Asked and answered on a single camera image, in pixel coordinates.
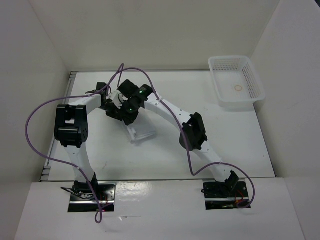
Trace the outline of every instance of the wall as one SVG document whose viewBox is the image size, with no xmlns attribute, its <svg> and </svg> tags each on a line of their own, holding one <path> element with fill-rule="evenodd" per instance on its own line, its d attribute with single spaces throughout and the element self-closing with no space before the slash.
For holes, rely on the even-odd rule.
<svg viewBox="0 0 320 240">
<path fill-rule="evenodd" d="M 72 71 L 209 69 L 250 56 L 279 0 L 30 0 Z"/>
<path fill-rule="evenodd" d="M 64 95 L 69 74 L 27 0 L 1 0 L 0 16 L 0 239 L 9 240 L 44 165 L 27 145 L 26 119 L 42 102 Z M 54 108 L 36 114 L 30 125 L 31 140 L 43 153 L 52 139 Z"/>
<path fill-rule="evenodd" d="M 251 58 L 266 91 L 256 105 L 265 142 L 307 240 L 320 236 L 319 23 L 314 0 L 281 0 Z"/>
</svg>

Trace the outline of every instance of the plastic basket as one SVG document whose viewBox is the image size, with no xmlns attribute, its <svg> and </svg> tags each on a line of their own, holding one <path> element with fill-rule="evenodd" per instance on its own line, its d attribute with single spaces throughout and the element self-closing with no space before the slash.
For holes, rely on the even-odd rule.
<svg viewBox="0 0 320 240">
<path fill-rule="evenodd" d="M 237 107 L 263 100 L 266 95 L 253 64 L 246 56 L 215 56 L 208 60 L 222 107 Z"/>
</svg>

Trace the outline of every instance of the cable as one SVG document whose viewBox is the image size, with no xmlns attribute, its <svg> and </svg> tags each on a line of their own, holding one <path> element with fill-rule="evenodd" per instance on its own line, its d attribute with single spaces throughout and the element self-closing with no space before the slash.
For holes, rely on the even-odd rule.
<svg viewBox="0 0 320 240">
<path fill-rule="evenodd" d="M 120 74 L 119 80 L 118 80 L 118 84 L 119 84 L 119 83 L 120 83 L 120 80 L 121 80 L 122 73 L 123 73 L 124 71 L 128 71 L 128 70 L 136 70 L 136 71 L 139 71 L 139 72 L 143 73 L 143 74 L 146 76 L 146 78 L 147 78 L 148 81 L 150 82 L 150 86 L 151 86 L 151 88 L 152 88 L 152 90 L 153 90 L 153 93 L 154 93 L 154 95 L 156 96 L 157 100 L 160 101 L 160 102 L 165 106 L 165 108 L 167 108 L 167 110 L 171 113 L 171 115 L 173 116 L 174 120 L 176 121 L 176 123 L 177 123 L 177 125 L 178 125 L 178 127 L 179 127 L 179 129 L 180 129 L 180 132 L 181 132 L 181 135 L 182 135 L 182 138 L 183 138 L 183 141 L 184 141 L 184 145 L 185 145 L 185 147 L 186 147 L 186 154 L 187 154 L 187 158 L 188 158 L 189 169 L 190 169 L 191 175 L 192 175 L 192 176 L 196 176 L 197 174 L 199 174 L 200 172 L 202 172 L 204 169 L 206 169 L 206 168 L 208 168 L 208 167 L 210 167 L 210 166 L 212 166 L 212 165 L 218 165 L 218 164 L 230 166 L 230 167 L 233 167 L 233 168 L 239 170 L 240 172 L 242 172 L 242 173 L 248 178 L 248 180 L 250 181 L 250 183 L 251 183 L 251 185 L 252 185 L 252 189 L 253 189 L 253 194 L 252 194 L 252 199 L 251 199 L 251 201 L 250 201 L 246 206 L 244 206 L 244 207 L 239 207 L 239 208 L 243 208 L 243 209 L 244 209 L 244 208 L 249 207 L 249 206 L 252 204 L 252 202 L 254 201 L 255 195 L 256 195 L 255 186 L 254 186 L 254 183 L 252 182 L 251 178 L 250 178 L 243 170 L 241 170 L 239 167 L 237 167 L 237 166 L 235 166 L 235 165 L 233 165 L 233 164 L 230 164 L 230 163 L 225 163 L 225 162 L 212 162 L 212 163 L 209 163 L 209 164 L 205 165 L 204 167 L 202 167 L 201 169 L 199 169 L 196 173 L 194 173 L 193 168 L 192 168 L 192 162 L 191 162 L 191 156 L 190 156 L 190 149 L 189 149 L 189 146 L 188 146 L 187 137 L 186 137 L 186 135 L 185 135 L 185 133 L 184 133 L 184 131 L 183 131 L 183 128 L 182 128 L 179 120 L 177 119 L 176 115 L 175 115 L 174 112 L 170 109 L 170 107 L 169 107 L 165 102 L 163 102 L 163 101 L 160 99 L 160 97 L 159 97 L 159 95 L 157 94 L 157 91 L 156 91 L 156 89 L 155 89 L 155 87 L 154 87 L 154 85 L 153 85 L 150 77 L 148 76 L 148 74 L 147 74 L 144 70 L 142 70 L 142 69 L 140 69 L 140 68 L 137 68 L 137 67 L 124 68 L 124 63 L 122 63 L 122 64 L 120 65 L 120 67 L 118 68 L 118 70 L 116 71 L 116 73 L 111 77 L 109 83 L 108 83 L 106 86 L 104 86 L 102 89 L 100 89 L 99 91 L 94 92 L 94 93 L 92 93 L 92 94 L 88 94 L 88 95 L 58 97 L 58 98 L 55 98 L 55 99 L 52 99 L 52 100 L 49 100 L 49 101 L 46 101 L 46 102 L 42 103 L 41 105 L 39 105 L 38 107 L 36 107 L 36 108 L 32 111 L 32 113 L 29 115 L 29 117 L 28 117 L 27 120 L 26 120 L 25 128 L 24 128 L 24 134 L 25 134 L 26 141 L 27 141 L 28 145 L 30 146 L 30 148 L 31 148 L 36 154 L 38 154 L 39 156 L 41 156 L 41 157 L 43 157 L 43 158 L 45 158 L 45 159 L 48 159 L 48 160 L 51 160 L 51 161 L 54 161 L 54 162 L 58 162 L 58 163 L 63 163 L 63 164 L 70 165 L 70 166 L 78 169 L 78 170 L 81 172 L 81 174 L 82 174 L 83 177 L 85 178 L 85 180 L 86 180 L 86 182 L 87 182 L 90 190 L 92 191 L 93 197 L 94 197 L 94 199 L 95 199 L 95 201 L 96 201 L 96 203 L 97 203 L 97 205 L 98 205 L 98 212 L 96 213 L 95 218 L 94 218 L 95 222 L 96 222 L 97 224 L 101 223 L 102 217 L 103 217 L 103 216 L 102 216 L 103 208 L 101 207 L 101 205 L 100 205 L 100 203 L 99 203 L 99 200 L 98 200 L 98 197 L 97 197 L 97 195 L 96 195 L 96 193 L 95 193 L 95 191 L 94 191 L 94 189 L 93 189 L 93 187 L 92 187 L 92 185 L 91 185 L 91 183 L 90 183 L 90 180 L 88 179 L 88 177 L 86 176 L 86 174 L 84 173 L 84 171 L 83 171 L 80 167 L 78 167 L 77 165 L 75 165 L 75 164 L 73 164 L 73 163 L 71 163 L 71 162 L 67 162 L 67 161 L 55 159 L 55 158 L 52 158 L 52 157 L 50 157 L 50 156 L 46 156 L 46 155 L 42 154 L 41 152 L 39 152 L 39 151 L 32 145 L 32 143 L 31 143 L 31 141 L 30 141 L 29 133 L 28 133 L 28 126 L 29 126 L 29 122 L 30 122 L 31 118 L 33 117 L 33 115 L 34 115 L 40 108 L 42 108 L 43 106 L 45 106 L 45 105 L 47 105 L 47 104 L 49 104 L 49 103 L 56 102 L 56 101 L 60 101 L 60 100 L 64 100 L 64 99 L 76 99 L 76 98 L 88 98 L 88 97 L 92 97 L 93 95 L 99 94 L 99 93 L 101 93 L 102 91 L 104 91 L 104 90 L 106 90 L 106 89 L 107 89 L 107 91 L 108 91 L 109 88 L 110 88 L 110 84 L 111 84 L 112 81 L 116 78 L 116 76 L 117 76 L 118 74 Z"/>
</svg>

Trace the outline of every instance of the robotic arm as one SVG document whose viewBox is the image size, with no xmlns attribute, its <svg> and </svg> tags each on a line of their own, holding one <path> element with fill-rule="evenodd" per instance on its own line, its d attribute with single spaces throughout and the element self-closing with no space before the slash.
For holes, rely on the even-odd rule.
<svg viewBox="0 0 320 240">
<path fill-rule="evenodd" d="M 87 92 L 87 94 L 101 90 L 105 85 L 106 83 L 98 82 L 96 90 Z M 169 106 L 183 126 L 189 150 L 207 163 L 221 162 L 221 158 L 208 143 L 201 115 L 197 112 L 190 114 L 183 111 L 162 97 L 160 100 Z M 176 120 L 160 100 L 157 99 L 150 86 L 145 84 L 139 88 L 127 79 L 109 95 L 107 95 L 107 91 L 103 91 L 71 104 L 59 104 L 56 109 L 55 139 L 64 146 L 71 162 L 85 172 L 93 185 L 97 185 L 98 181 L 86 150 L 86 140 L 89 133 L 87 115 L 94 109 L 100 108 L 106 112 L 107 116 L 123 121 L 128 126 L 136 120 L 139 108 L 142 107 L 160 115 L 180 130 Z M 181 134 L 179 142 L 183 148 L 186 148 Z M 217 164 L 213 165 L 210 170 L 217 182 L 228 184 L 231 182 L 232 187 L 238 183 L 238 176 L 228 166 Z M 75 187 L 85 188 L 86 180 L 80 171 L 75 168 L 74 174 Z"/>
</svg>

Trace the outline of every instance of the table surface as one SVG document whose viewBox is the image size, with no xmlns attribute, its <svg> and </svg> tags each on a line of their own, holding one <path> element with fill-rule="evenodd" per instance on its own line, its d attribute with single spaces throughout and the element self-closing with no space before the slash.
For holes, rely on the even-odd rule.
<svg viewBox="0 0 320 240">
<path fill-rule="evenodd" d="M 113 72 L 77 73 L 69 89 L 71 96 L 83 95 L 108 82 Z M 245 109 L 218 106 L 214 85 L 208 71 L 150 71 L 155 89 L 181 109 L 202 115 L 208 140 L 223 161 L 243 169 L 253 178 L 274 177 L 269 154 L 253 105 Z M 148 84 L 139 72 L 125 72 L 138 86 Z M 111 85 L 116 89 L 116 81 Z M 88 115 L 89 137 L 86 142 L 89 160 L 99 180 L 186 180 L 212 178 L 209 170 L 196 177 L 189 171 L 186 151 L 179 144 L 180 133 L 160 116 L 143 109 L 156 128 L 156 136 L 130 143 L 122 123 L 107 117 L 100 109 Z M 54 141 L 51 157 L 70 161 L 64 148 Z M 205 163 L 191 153 L 193 169 Z M 73 169 L 49 162 L 49 181 L 74 180 Z"/>
<path fill-rule="evenodd" d="M 60 187 L 71 182 L 33 183 L 15 239 L 304 240 L 285 181 L 253 182 L 252 208 L 224 210 L 206 210 L 202 180 L 118 182 L 114 212 L 100 224 L 94 212 L 68 213 Z"/>
</svg>

